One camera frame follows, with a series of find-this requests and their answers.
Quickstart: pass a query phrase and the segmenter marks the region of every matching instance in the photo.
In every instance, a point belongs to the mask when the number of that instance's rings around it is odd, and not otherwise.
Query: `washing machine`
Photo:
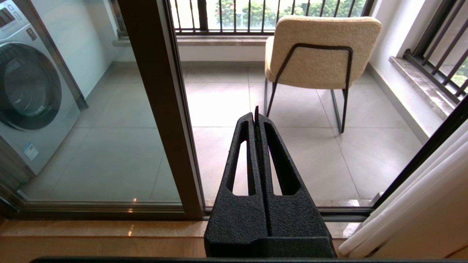
[[[38,175],[79,115],[36,30],[11,0],[0,3],[0,136]]]

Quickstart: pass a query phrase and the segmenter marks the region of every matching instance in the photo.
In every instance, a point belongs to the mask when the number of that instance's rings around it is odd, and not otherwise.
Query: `chair backrest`
[[[275,29],[271,72],[277,75],[297,43],[348,46],[353,50],[351,84],[364,72],[380,29],[381,23],[372,17],[284,16]],[[347,61],[347,51],[298,47],[278,82],[303,88],[345,88]]]

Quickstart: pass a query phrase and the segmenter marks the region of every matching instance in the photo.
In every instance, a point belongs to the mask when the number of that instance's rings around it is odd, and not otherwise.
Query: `metal railing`
[[[404,58],[459,103],[468,87],[468,2],[443,0],[414,51]]]
[[[110,0],[120,37],[127,37],[117,0]],[[178,35],[273,35],[284,15],[368,16],[375,0],[170,0]]]

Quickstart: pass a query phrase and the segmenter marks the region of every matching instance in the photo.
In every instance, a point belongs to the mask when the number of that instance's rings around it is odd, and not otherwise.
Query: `curtain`
[[[468,245],[468,121],[340,247],[350,258],[446,257]]]

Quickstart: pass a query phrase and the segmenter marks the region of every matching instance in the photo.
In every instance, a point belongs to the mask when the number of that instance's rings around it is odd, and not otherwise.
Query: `beige upholstered chair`
[[[270,114],[278,83],[301,88],[331,89],[341,133],[344,132],[348,89],[366,68],[381,24],[372,17],[282,17],[265,47],[265,112]],[[268,110],[267,80],[273,82]],[[333,89],[344,95],[340,122]]]

